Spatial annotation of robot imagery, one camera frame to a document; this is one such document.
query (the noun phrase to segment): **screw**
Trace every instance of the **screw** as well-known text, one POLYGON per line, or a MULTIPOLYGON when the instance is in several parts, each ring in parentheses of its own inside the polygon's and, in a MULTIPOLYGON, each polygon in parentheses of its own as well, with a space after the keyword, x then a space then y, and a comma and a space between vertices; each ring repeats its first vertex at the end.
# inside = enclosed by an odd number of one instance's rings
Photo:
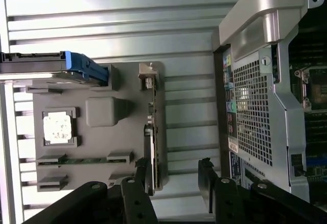
POLYGON ((230 180, 229 180, 229 179, 226 179, 226 178, 223 178, 223 179, 221 179, 221 182, 222 182, 222 183, 229 183, 230 180))
POLYGON ((96 185, 93 185, 92 186, 92 189, 98 189, 98 188, 100 188, 100 185, 99 184, 96 184, 96 185))
POLYGON ((267 189, 267 185, 265 184, 258 184, 258 187, 261 189, 267 189))
POLYGON ((264 56, 264 57, 262 57, 261 62, 263 65, 270 65, 271 58, 269 56, 264 56))

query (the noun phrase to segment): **blue tab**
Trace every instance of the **blue tab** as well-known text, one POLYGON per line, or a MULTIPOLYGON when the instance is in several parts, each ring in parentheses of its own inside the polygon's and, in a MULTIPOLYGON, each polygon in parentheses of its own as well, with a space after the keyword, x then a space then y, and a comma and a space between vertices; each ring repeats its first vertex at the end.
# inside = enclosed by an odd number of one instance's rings
POLYGON ((80 72, 85 79, 89 77, 97 78, 108 82, 109 72, 107 68, 100 66, 84 54, 65 51, 66 68, 68 71, 80 72))

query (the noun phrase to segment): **corrugated metal wall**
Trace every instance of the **corrugated metal wall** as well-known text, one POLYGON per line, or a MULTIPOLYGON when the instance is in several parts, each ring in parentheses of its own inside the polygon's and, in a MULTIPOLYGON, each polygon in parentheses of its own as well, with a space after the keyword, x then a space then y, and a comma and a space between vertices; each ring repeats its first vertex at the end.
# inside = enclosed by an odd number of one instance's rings
MULTIPOLYGON (((153 205, 160 218, 205 214, 197 161, 209 156, 219 170, 211 33, 236 1, 6 0, 9 48, 163 62, 170 181, 153 205)), ((15 91, 26 219, 68 192, 37 193, 32 96, 15 91)))

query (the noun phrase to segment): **blue drive handle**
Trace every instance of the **blue drive handle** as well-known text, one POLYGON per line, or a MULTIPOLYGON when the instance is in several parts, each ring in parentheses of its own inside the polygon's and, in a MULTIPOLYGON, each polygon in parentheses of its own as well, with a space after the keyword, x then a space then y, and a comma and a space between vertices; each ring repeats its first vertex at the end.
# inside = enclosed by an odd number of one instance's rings
POLYGON ((85 79, 89 77, 97 78, 101 81, 108 82, 109 71, 107 68, 100 66, 84 54, 65 51, 66 68, 68 71, 80 72, 85 79))

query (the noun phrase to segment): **gray mounting plate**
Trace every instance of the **gray mounting plate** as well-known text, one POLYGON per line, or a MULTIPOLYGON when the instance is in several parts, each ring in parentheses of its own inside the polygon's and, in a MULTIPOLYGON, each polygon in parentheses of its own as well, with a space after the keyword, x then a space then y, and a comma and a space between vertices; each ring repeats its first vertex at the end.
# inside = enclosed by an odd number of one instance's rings
MULTIPOLYGON (((133 151, 134 160, 128 163, 79 164, 56 167, 38 167, 37 180, 47 176, 68 176, 68 184, 62 190, 76 189, 89 181, 101 181, 109 184, 111 174, 132 175, 135 173, 135 161, 144 156, 144 125, 148 122, 148 102, 152 101, 152 91, 141 91, 141 80, 138 78, 139 62, 111 63, 118 69, 120 88, 113 91, 108 87, 85 89, 65 89, 62 94, 33 95, 36 158, 44 155, 66 154, 69 158, 106 158, 112 151, 133 151), (133 102, 134 109, 129 117, 124 118, 112 127, 90 127, 86 123, 86 100, 89 97, 113 96, 133 102), (76 107, 76 135, 81 144, 77 148, 61 146, 46 147, 43 144, 42 112, 48 108, 76 107)), ((168 177, 166 152, 166 120, 165 120, 165 87, 164 67, 160 62, 152 63, 158 70, 156 92, 156 119, 158 127, 158 150, 160 177, 162 183, 168 177)))

